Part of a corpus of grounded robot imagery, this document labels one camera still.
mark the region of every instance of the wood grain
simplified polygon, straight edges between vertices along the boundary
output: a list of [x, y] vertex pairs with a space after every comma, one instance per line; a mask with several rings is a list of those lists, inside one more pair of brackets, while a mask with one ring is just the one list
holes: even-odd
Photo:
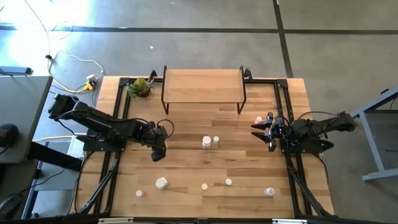
[[166, 103], [242, 103], [240, 69], [166, 70]]
[[[97, 109], [113, 113], [119, 78], [104, 77]], [[288, 83], [294, 116], [310, 111], [303, 80], [288, 79]], [[277, 113], [273, 87], [247, 85], [246, 90], [248, 99], [241, 115], [237, 115], [236, 105], [214, 104], [176, 104], [165, 115], [161, 84], [156, 84], [147, 98], [132, 99], [129, 118], [155, 122], [168, 118], [174, 122], [175, 131], [166, 141], [167, 157], [159, 162], [152, 162], [149, 148], [128, 142], [119, 167], [112, 216], [292, 218], [284, 156], [279, 149], [268, 152], [267, 146], [250, 134], [256, 116]], [[163, 125], [171, 130], [167, 122]], [[202, 149], [204, 135], [219, 136], [218, 147]], [[98, 185], [103, 155], [94, 153], [83, 169], [78, 189], [80, 206]], [[322, 163], [306, 154], [303, 163], [308, 187], [333, 213]], [[159, 177], [169, 181], [167, 189], [155, 187]], [[232, 179], [232, 186], [224, 185], [226, 178]], [[203, 183], [208, 184], [208, 190], [201, 189]], [[266, 187], [275, 188], [273, 197], [264, 196]], [[136, 197], [136, 190], [143, 190], [145, 197]], [[303, 210], [302, 194], [298, 194]], [[107, 196], [106, 190], [103, 205]]]

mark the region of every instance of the wooden table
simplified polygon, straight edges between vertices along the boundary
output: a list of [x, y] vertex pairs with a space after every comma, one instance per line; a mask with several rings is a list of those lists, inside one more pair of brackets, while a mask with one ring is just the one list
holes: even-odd
[[[119, 78], [104, 77], [97, 109], [113, 113]], [[310, 111], [304, 81], [291, 78], [288, 83], [297, 118]], [[155, 122], [168, 118], [174, 122], [174, 135], [167, 140], [167, 157], [152, 162], [149, 148], [133, 142], [127, 144], [119, 166], [112, 216], [294, 217], [283, 154], [279, 149], [268, 152], [267, 146], [250, 133], [255, 131], [250, 125], [256, 116], [265, 116], [268, 111], [277, 114], [272, 86], [247, 84], [248, 98], [241, 115], [236, 114], [234, 105], [176, 104], [173, 113], [166, 116], [160, 102], [161, 90], [161, 84], [156, 84], [147, 98], [132, 99], [128, 117]], [[204, 135], [219, 136], [218, 148], [202, 149]], [[78, 189], [79, 207], [98, 185], [103, 156], [104, 153], [96, 152], [87, 160]], [[303, 164], [309, 189], [333, 213], [322, 163], [303, 154]], [[155, 187], [159, 177], [169, 181], [166, 190]], [[226, 178], [232, 179], [232, 186], [224, 186]], [[201, 189], [203, 183], [208, 184], [208, 190]], [[266, 187], [275, 188], [273, 197], [263, 195]], [[143, 190], [145, 197], [136, 197], [136, 190]], [[298, 196], [304, 211], [301, 192]]]
[[240, 114], [246, 101], [243, 67], [167, 69], [165, 66], [164, 75], [161, 100], [166, 114], [169, 114], [169, 103], [233, 103], [238, 105]]

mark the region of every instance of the concrete floor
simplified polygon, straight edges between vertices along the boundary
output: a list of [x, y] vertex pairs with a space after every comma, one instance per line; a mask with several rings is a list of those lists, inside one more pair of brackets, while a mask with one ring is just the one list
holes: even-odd
[[[76, 26], [277, 28], [272, 0], [53, 2], [50, 7], [55, 12], [63, 9], [56, 21], [73, 21]], [[279, 5], [285, 29], [398, 29], [398, 2], [394, 0], [279, 0]], [[29, 8], [14, 8], [25, 12], [23, 20], [11, 16], [12, 7], [7, 9], [6, 5], [0, 12], [0, 21], [36, 25], [27, 31], [0, 31], [0, 64], [28, 66], [35, 70], [35, 75], [44, 75], [45, 36]], [[38, 11], [40, 17], [50, 17], [43, 9]], [[47, 20], [46, 24], [52, 27], [54, 23]], [[61, 35], [51, 34], [51, 38]], [[350, 112], [384, 89], [396, 86], [397, 38], [398, 35], [287, 34], [293, 75], [305, 79], [312, 110]], [[104, 67], [105, 75], [148, 75], [153, 69], [161, 73], [163, 65], [169, 68], [244, 65], [251, 68], [255, 77], [286, 77], [278, 34], [73, 32], [63, 40], [52, 40], [53, 56], [57, 49], [96, 60]], [[67, 58], [62, 53], [56, 61], [53, 75], [70, 88], [80, 86], [91, 73], [99, 74], [95, 65]], [[91, 94], [79, 97], [92, 105]], [[69, 134], [46, 118], [50, 99], [51, 95], [35, 138]], [[317, 114], [314, 117], [324, 118]], [[74, 122], [65, 125], [75, 132], [85, 131]], [[336, 214], [397, 223], [398, 179], [366, 184], [361, 180], [361, 174], [376, 171], [361, 124], [353, 133], [330, 134], [330, 140], [335, 147], [325, 153], [325, 162]], [[391, 153], [385, 156], [396, 157], [397, 153]], [[398, 167], [398, 158], [390, 165]], [[39, 197], [35, 212], [62, 213], [59, 207], [46, 204], [47, 197], [52, 195]]]

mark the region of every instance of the potted plant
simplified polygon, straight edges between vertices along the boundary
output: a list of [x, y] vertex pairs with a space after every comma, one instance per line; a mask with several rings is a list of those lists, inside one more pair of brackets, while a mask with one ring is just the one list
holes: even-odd
[[150, 89], [154, 87], [154, 79], [147, 82], [144, 78], [137, 78], [133, 84], [127, 86], [127, 93], [129, 96], [135, 97], [147, 97], [150, 93]]

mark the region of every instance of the wooden tabletop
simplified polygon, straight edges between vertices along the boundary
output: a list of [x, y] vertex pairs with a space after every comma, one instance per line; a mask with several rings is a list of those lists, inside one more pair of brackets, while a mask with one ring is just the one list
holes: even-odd
[[240, 69], [168, 69], [165, 103], [242, 103]]
[[[97, 109], [112, 114], [120, 77], [104, 77]], [[288, 79], [294, 116], [310, 111], [304, 81]], [[292, 199], [284, 155], [279, 149], [268, 152], [267, 146], [250, 134], [256, 116], [268, 111], [277, 114], [271, 85], [246, 85], [247, 102], [242, 114], [236, 105], [175, 105], [165, 115], [160, 102], [162, 86], [156, 84], [147, 98], [131, 100], [129, 118], [157, 122], [168, 118], [175, 131], [167, 143], [167, 157], [152, 162], [149, 148], [129, 142], [122, 153], [112, 216], [119, 217], [224, 217], [292, 218]], [[120, 116], [123, 111], [121, 103]], [[170, 132], [169, 124], [164, 123]], [[219, 136], [217, 148], [202, 149], [204, 135]], [[92, 155], [83, 169], [78, 188], [81, 207], [98, 185], [104, 153]], [[309, 189], [330, 213], [333, 213], [325, 171], [312, 155], [303, 154]], [[165, 177], [165, 190], [155, 187], [156, 179]], [[226, 178], [233, 183], [225, 186]], [[208, 190], [201, 185], [206, 183]], [[273, 197], [265, 197], [266, 187], [275, 188]], [[137, 190], [145, 192], [136, 197]], [[106, 202], [107, 191], [103, 197]], [[298, 193], [303, 209], [302, 194]]]

